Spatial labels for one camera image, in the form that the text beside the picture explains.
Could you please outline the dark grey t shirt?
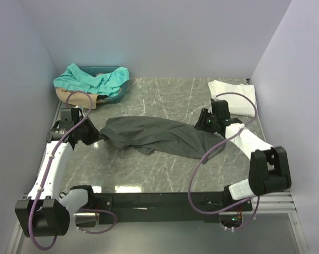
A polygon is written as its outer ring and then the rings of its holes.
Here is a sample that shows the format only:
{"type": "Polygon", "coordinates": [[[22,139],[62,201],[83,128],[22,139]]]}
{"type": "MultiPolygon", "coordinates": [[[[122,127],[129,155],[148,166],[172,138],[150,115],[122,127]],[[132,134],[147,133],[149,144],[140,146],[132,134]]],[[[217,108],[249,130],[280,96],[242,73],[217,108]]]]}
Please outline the dark grey t shirt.
{"type": "Polygon", "coordinates": [[[160,151],[192,159],[201,159],[224,140],[190,124],[151,116],[109,118],[100,134],[119,149],[132,147],[144,155],[160,151]]]}

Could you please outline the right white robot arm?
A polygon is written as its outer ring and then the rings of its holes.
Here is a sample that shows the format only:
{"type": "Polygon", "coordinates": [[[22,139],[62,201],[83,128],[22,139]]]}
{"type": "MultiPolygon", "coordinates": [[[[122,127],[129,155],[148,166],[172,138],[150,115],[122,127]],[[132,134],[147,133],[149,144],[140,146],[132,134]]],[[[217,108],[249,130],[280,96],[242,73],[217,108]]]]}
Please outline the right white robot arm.
{"type": "Polygon", "coordinates": [[[221,145],[232,142],[250,160],[248,178],[224,188],[221,211],[234,211],[253,197],[285,191],[291,187],[286,150],[261,140],[241,120],[231,118],[229,112],[212,114],[204,108],[195,128],[220,134],[224,138],[221,145]]]}

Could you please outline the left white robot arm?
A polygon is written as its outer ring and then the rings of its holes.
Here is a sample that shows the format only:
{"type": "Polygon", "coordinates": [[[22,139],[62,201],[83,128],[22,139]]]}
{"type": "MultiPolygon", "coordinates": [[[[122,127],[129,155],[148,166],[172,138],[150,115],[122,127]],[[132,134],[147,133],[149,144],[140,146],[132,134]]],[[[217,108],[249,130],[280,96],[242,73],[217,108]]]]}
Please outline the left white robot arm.
{"type": "Polygon", "coordinates": [[[61,182],[77,142],[91,145],[99,140],[99,131],[79,107],[63,108],[60,120],[47,134],[45,155],[31,191],[16,202],[15,213],[26,237],[65,235],[70,218],[78,210],[88,213],[96,205],[90,185],[74,186],[62,201],[61,182]]]}

